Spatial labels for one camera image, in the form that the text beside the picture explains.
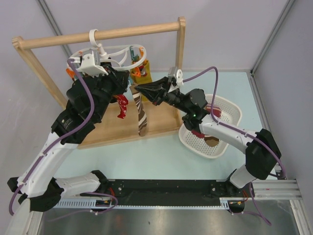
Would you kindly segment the white plastic clip hanger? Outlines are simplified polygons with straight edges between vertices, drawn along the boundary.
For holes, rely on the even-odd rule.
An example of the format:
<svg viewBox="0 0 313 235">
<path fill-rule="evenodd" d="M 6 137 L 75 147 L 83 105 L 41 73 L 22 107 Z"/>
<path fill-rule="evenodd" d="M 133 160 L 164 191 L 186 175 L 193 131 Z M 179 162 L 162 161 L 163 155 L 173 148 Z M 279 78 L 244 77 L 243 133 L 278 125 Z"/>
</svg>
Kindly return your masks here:
<svg viewBox="0 0 313 235">
<path fill-rule="evenodd" d="M 144 60 L 147 60 L 147 51 L 145 47 L 137 44 L 104 47 L 100 42 L 96 41 L 96 31 L 97 29 L 92 29 L 89 31 L 89 42 L 91 44 L 91 47 L 84 48 L 80 51 L 85 51 L 88 49 L 97 50 L 100 54 L 100 63 L 111 63 L 113 65 L 113 68 L 118 71 L 130 71 L 131 69 L 140 66 L 140 64 L 142 64 Z M 135 62 L 132 62 L 131 60 L 129 51 L 130 46 L 133 46 L 134 54 L 136 56 Z M 144 50 L 144 55 L 142 58 L 139 52 L 140 47 L 143 47 Z"/>
</svg>

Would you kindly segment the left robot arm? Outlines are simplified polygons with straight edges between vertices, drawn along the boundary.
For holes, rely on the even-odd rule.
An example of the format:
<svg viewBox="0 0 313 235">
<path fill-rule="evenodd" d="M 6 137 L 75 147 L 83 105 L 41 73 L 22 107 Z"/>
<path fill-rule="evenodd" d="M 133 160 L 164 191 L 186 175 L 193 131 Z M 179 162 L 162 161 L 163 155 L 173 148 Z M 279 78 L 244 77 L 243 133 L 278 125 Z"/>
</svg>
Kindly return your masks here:
<svg viewBox="0 0 313 235">
<path fill-rule="evenodd" d="M 29 209 L 45 212 L 62 198 L 83 194 L 104 195 L 108 190 L 107 178 L 100 170 L 72 178 L 54 175 L 69 154 L 101 123 L 115 96 L 127 91 L 129 71 L 118 71 L 105 64 L 104 74 L 79 76 L 66 92 L 66 108 L 54 121 L 48 139 L 33 165 L 20 177 L 12 177 L 7 184 L 18 202 L 30 203 Z"/>
</svg>

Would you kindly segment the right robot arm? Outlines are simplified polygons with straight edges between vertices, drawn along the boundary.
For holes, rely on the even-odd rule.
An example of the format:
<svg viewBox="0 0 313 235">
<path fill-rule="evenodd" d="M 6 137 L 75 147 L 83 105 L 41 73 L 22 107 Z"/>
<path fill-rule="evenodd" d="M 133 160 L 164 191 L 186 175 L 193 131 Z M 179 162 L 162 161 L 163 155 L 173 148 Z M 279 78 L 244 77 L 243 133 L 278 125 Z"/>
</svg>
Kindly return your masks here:
<svg viewBox="0 0 313 235">
<path fill-rule="evenodd" d="M 253 132 L 220 121 L 207 110 L 202 89 L 192 89 L 184 94 L 173 85 L 172 79 L 164 77 L 156 82 L 136 85 L 135 90 L 155 106 L 165 102 L 184 112 L 182 121 L 189 131 L 216 137 L 244 153 L 245 164 L 234 170 L 225 182 L 225 190 L 230 196 L 238 196 L 256 179 L 265 180 L 275 165 L 281 163 L 280 150 L 270 131 Z"/>
</svg>

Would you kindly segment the brown white striped sock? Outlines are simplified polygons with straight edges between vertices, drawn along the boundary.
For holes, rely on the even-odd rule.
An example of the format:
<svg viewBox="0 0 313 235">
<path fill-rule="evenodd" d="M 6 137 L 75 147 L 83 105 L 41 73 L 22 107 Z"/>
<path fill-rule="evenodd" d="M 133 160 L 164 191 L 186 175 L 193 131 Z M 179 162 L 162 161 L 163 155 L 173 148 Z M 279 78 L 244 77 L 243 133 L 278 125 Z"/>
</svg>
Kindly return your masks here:
<svg viewBox="0 0 313 235">
<path fill-rule="evenodd" d="M 205 136 L 204 141 L 208 146 L 215 147 L 216 145 L 219 144 L 220 140 L 214 136 Z"/>
</svg>

